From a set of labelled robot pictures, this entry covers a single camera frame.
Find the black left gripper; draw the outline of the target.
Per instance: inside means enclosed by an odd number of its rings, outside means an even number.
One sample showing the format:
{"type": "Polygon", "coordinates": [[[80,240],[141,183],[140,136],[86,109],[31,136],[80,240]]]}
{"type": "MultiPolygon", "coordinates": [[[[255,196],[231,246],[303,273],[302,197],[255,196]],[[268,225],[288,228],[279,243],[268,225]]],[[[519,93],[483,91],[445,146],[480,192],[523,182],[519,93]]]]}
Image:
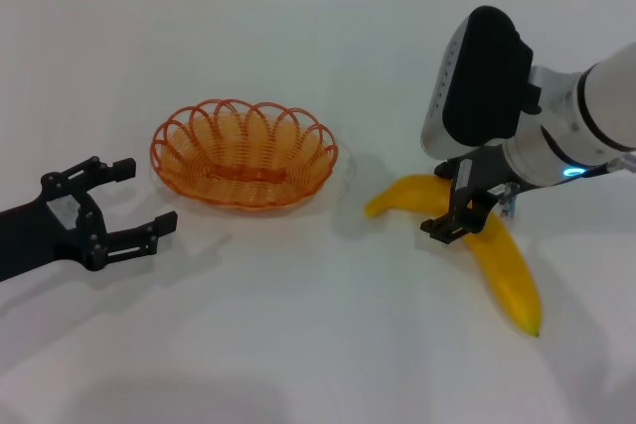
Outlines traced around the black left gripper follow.
{"type": "Polygon", "coordinates": [[[177,228],[176,212],[107,234],[101,211],[88,193],[135,175],[134,159],[108,166],[97,156],[62,173],[44,175],[41,192],[34,200],[1,213],[1,279],[9,280],[57,260],[75,261],[89,271],[98,271],[106,264],[156,254],[159,239],[177,228]],[[50,208],[50,203],[64,198],[78,203],[71,228],[50,208]]]}

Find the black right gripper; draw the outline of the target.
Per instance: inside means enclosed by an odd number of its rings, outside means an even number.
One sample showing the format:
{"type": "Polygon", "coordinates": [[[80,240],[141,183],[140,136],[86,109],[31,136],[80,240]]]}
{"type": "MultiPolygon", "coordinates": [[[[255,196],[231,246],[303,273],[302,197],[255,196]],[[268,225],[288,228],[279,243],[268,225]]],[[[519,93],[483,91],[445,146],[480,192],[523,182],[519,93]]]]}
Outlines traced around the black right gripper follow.
{"type": "Polygon", "coordinates": [[[495,204],[527,190],[502,146],[484,146],[437,165],[434,175],[451,179],[448,211],[425,220],[420,229],[444,244],[483,230],[495,204]]]}

